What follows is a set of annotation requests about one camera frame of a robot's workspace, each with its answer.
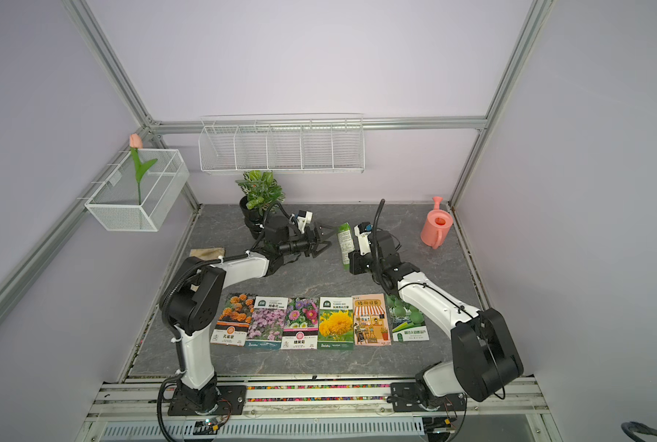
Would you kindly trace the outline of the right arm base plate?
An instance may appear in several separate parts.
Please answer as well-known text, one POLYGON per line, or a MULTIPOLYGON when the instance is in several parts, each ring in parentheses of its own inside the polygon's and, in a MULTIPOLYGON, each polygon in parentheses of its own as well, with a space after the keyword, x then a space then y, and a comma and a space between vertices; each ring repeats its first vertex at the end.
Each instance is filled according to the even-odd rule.
POLYGON ((417 381, 392 382, 387 402, 396 413, 463 412, 467 409, 467 397, 464 393, 436 397, 417 381))

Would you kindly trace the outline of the pink chrysanthemum seed packet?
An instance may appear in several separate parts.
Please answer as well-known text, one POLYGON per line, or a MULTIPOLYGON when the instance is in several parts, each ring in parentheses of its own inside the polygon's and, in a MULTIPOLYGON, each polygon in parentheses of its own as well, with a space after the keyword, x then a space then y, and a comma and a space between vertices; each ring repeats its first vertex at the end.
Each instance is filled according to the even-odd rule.
POLYGON ((316 350, 319 340, 319 300, 290 298, 282 326, 282 350, 316 350))

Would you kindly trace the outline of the green seed packet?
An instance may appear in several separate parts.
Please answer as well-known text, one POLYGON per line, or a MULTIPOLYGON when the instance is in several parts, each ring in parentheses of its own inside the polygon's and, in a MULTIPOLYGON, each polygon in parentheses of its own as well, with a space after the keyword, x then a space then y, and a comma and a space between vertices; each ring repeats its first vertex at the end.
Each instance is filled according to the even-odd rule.
POLYGON ((354 251, 354 239, 352 229, 348 223, 343 223, 338 228, 337 238, 341 249, 341 262, 345 270, 350 269, 350 254, 354 251))

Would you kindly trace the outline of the sunflower seed packet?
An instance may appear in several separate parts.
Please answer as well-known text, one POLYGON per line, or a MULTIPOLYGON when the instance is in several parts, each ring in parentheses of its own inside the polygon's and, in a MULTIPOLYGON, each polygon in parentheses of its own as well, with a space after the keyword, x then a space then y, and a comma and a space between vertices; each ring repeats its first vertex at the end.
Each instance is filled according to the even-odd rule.
POLYGON ((321 297, 319 300, 319 350, 354 349, 354 301, 321 297))

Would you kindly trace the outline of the purple flower seed packet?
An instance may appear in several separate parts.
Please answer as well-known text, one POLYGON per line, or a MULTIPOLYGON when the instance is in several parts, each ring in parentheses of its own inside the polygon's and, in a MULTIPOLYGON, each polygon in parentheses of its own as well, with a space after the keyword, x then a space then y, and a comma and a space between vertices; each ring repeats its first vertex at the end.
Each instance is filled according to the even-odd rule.
POLYGON ((279 350, 288 298, 257 297, 245 347, 279 350))

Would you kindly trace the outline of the white text seed packet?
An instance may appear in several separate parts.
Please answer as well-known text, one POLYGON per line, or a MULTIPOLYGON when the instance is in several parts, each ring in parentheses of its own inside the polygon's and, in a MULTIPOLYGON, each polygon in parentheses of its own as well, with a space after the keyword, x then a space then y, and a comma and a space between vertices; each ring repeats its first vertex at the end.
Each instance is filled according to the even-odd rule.
POLYGON ((398 343, 426 342, 429 333, 422 311, 397 296, 386 297, 392 340, 398 343))

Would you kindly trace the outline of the white orange-print seed packet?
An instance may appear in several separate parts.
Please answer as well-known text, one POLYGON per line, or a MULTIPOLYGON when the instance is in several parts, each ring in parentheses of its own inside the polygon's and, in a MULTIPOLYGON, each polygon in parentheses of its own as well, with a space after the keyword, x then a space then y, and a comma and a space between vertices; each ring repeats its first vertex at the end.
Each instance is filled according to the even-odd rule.
POLYGON ((391 345, 389 319, 382 294, 359 295, 354 304, 354 344, 356 346, 391 345))

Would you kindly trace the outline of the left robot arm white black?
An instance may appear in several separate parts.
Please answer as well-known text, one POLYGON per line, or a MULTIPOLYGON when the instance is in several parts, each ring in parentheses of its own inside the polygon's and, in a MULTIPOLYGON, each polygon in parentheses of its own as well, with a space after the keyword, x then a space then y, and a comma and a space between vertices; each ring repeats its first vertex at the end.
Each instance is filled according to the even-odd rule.
POLYGON ((172 332, 179 372, 171 378, 180 395, 203 409, 220 401, 210 355, 211 326, 224 289, 243 281, 271 276, 288 263, 287 257, 316 258, 337 233, 334 226, 315 221, 309 211, 265 215, 262 232, 238 255, 204 260, 188 257, 180 265, 159 301, 162 322, 172 332))

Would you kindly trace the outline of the orange marigold seed packet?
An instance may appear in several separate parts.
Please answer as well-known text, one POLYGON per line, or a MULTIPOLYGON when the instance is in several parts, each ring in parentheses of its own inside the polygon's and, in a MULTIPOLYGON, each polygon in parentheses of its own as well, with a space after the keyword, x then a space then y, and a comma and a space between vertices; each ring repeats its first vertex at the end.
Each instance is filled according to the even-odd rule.
POLYGON ((253 321, 256 296, 253 294, 233 293, 227 298, 220 310, 218 319, 212 328, 212 344, 242 347, 253 321))

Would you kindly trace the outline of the aluminium front rail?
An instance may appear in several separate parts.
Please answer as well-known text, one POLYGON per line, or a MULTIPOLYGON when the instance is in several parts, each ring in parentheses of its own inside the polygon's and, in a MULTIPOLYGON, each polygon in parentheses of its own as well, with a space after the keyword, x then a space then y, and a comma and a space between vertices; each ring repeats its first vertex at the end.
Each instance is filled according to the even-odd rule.
MULTIPOLYGON (((389 417, 396 414, 387 402, 392 382, 406 378, 368 376, 350 378, 328 375, 282 377, 227 377, 220 385, 243 385, 246 402, 239 418, 321 418, 321 417, 389 417)), ((159 379, 134 379, 130 382, 103 385, 94 399, 87 421, 122 421, 155 419, 159 379)), ((462 416, 490 414, 549 414, 549 405, 540 385, 533 378, 520 378, 505 387, 506 397, 494 396, 477 403, 467 398, 467 409, 449 412, 462 416)), ((436 415, 416 412, 413 416, 436 415)))

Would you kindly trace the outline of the green potted plant black pot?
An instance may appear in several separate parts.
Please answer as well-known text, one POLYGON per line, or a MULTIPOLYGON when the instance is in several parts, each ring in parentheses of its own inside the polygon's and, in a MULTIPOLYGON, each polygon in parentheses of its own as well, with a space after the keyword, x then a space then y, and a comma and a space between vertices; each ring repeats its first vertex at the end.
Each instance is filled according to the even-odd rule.
POLYGON ((273 204, 284 201, 284 189, 272 171, 245 171, 236 183, 244 193, 239 202, 244 223, 253 239, 258 239, 265 215, 273 211, 273 204))

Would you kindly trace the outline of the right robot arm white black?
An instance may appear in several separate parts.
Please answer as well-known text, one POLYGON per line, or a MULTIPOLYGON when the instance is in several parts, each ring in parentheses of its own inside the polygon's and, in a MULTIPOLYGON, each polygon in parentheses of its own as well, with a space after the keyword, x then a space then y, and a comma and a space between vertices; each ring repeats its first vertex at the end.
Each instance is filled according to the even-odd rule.
POLYGON ((448 335, 452 359, 415 376, 415 392, 398 401, 435 409, 462 393, 481 403, 506 397, 505 386, 524 374, 524 365, 505 318, 496 309, 477 309, 435 285, 416 265, 402 261, 393 235, 378 226, 385 201, 371 223, 358 225, 359 249, 349 254, 351 274, 369 273, 385 294, 416 307, 448 335))

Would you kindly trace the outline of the white mesh wall basket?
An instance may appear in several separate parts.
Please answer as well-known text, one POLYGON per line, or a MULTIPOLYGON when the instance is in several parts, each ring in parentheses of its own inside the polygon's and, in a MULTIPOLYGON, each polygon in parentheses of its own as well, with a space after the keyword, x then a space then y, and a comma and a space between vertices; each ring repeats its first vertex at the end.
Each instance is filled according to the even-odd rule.
POLYGON ((157 232, 190 176, 176 149, 133 149, 85 202, 107 231, 157 232))

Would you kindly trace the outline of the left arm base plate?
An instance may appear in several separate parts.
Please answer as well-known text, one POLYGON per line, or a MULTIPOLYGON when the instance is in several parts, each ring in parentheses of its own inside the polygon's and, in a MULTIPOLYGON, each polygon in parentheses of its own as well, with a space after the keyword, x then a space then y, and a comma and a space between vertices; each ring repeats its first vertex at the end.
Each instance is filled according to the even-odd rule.
POLYGON ((169 416, 242 414, 247 388, 243 385, 210 386, 194 390, 182 384, 171 397, 169 416))

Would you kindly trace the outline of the beige work glove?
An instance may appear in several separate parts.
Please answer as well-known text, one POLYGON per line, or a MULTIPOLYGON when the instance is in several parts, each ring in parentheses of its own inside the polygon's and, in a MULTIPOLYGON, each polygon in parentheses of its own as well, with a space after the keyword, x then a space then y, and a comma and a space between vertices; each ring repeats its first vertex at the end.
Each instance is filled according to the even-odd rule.
POLYGON ((221 257, 225 257, 225 248, 214 247, 214 248, 192 249, 190 251, 190 257, 199 258, 203 261, 216 260, 221 257))

